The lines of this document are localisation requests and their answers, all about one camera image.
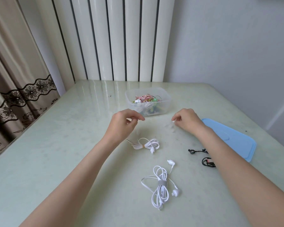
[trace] beige curtain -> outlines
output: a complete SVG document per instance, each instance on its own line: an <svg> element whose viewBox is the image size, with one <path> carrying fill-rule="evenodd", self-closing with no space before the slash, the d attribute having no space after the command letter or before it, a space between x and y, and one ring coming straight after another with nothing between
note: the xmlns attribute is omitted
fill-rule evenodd
<svg viewBox="0 0 284 227"><path fill-rule="evenodd" d="M17 0L0 0L0 152L58 98Z"/></svg>

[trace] person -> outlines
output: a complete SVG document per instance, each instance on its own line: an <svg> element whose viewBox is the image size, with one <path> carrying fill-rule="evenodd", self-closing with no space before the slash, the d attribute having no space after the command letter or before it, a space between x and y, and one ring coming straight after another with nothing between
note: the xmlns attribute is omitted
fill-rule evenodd
<svg viewBox="0 0 284 227"><path fill-rule="evenodd" d="M145 118L130 109L114 114L103 138L20 227L71 226L103 163L134 130L138 120ZM206 148L251 225L284 226L282 190L205 126L192 109L180 110L171 120L197 137Z"/></svg>

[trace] person's left arm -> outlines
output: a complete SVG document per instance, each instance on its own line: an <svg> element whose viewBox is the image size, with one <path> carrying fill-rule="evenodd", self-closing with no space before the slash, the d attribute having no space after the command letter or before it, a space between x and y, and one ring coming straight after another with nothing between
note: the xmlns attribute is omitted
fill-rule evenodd
<svg viewBox="0 0 284 227"><path fill-rule="evenodd" d="M103 138L20 227L71 226L103 163L129 136L138 120L145 119L133 110L126 109L114 114Z"/></svg>

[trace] lid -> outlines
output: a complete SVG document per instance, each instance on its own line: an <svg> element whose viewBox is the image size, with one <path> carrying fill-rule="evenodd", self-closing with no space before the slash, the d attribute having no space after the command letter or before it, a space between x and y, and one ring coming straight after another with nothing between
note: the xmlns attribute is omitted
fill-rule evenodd
<svg viewBox="0 0 284 227"><path fill-rule="evenodd" d="M248 162L251 161L257 146L251 137L212 119L202 119L202 121L242 158Z"/></svg>

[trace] hand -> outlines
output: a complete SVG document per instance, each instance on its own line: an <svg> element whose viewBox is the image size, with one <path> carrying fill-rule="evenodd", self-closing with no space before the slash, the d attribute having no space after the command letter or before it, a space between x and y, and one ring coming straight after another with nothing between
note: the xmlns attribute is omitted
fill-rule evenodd
<svg viewBox="0 0 284 227"><path fill-rule="evenodd" d="M172 118L175 120L175 125L181 127L182 129L196 135L196 132L202 128L206 127L205 124L200 120L194 110L183 108L178 111Z"/></svg>
<svg viewBox="0 0 284 227"><path fill-rule="evenodd" d="M107 139L109 142L119 145L130 135L137 125L138 120L145 120L145 118L141 114L130 109L115 113L111 118L103 138Z"/></svg>

